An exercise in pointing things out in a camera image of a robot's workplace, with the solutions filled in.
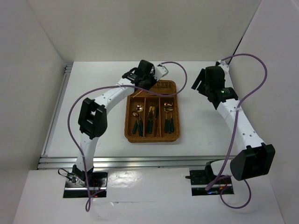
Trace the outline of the gold knife green handle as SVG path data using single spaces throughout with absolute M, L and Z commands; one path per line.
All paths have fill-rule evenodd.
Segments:
M 146 133 L 149 133 L 151 111 L 152 111 L 152 105 L 149 107 L 149 112 L 148 112 L 148 115 L 147 115 Z
M 155 114 L 155 106 L 152 106 L 151 117 L 150 117 L 150 126 L 149 126 L 149 133 L 150 134 L 152 134 L 152 130 L 153 130 L 154 114 Z

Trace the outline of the large gold spoon green handle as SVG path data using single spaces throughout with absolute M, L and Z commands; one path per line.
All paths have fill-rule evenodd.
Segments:
M 142 112 L 143 112 L 143 105 L 141 104 L 138 104 L 136 106 L 136 111 L 139 115 L 139 128 L 140 128 L 140 136 L 142 137 L 143 136 L 143 122 L 142 122 Z

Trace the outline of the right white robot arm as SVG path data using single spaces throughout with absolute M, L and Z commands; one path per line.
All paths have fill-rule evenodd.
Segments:
M 210 161 L 206 164 L 204 178 L 209 183 L 220 176 L 228 175 L 237 181 L 267 175 L 271 168 L 275 148 L 266 144 L 256 133 L 244 111 L 238 105 L 240 100 L 232 87 L 225 87 L 225 65 L 202 69 L 192 89 L 207 97 L 216 111 L 223 117 L 233 134 L 237 156 L 228 160 Z

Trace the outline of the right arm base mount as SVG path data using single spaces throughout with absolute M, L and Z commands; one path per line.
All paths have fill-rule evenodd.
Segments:
M 220 195 L 222 191 L 224 195 L 234 194 L 231 178 L 221 179 L 216 182 L 209 190 L 206 186 L 215 179 L 211 164 L 208 162 L 203 170 L 190 170 L 189 175 L 185 179 L 190 180 L 192 196 L 215 196 Z

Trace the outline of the wicker cutlery tray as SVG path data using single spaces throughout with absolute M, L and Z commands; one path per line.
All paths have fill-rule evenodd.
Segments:
M 127 97 L 124 135 L 131 143 L 174 142 L 180 137 L 178 97 L 174 81 L 162 80 Z

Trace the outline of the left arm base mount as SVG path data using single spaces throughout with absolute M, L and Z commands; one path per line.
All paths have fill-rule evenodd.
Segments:
M 59 168 L 57 173 L 65 178 L 63 198 L 88 198 L 85 181 L 64 168 Z M 107 178 L 108 172 L 95 172 L 89 176 L 89 190 L 92 197 L 107 196 Z

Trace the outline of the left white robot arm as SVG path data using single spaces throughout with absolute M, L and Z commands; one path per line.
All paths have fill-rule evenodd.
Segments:
M 95 99 L 85 98 L 82 102 L 78 124 L 80 143 L 74 142 L 80 156 L 73 165 L 72 172 L 81 186 L 88 186 L 93 180 L 93 158 L 100 136 L 107 129 L 107 115 L 124 98 L 136 90 L 150 90 L 168 70 L 162 66 L 141 60 L 139 65 L 122 75 L 115 86 Z

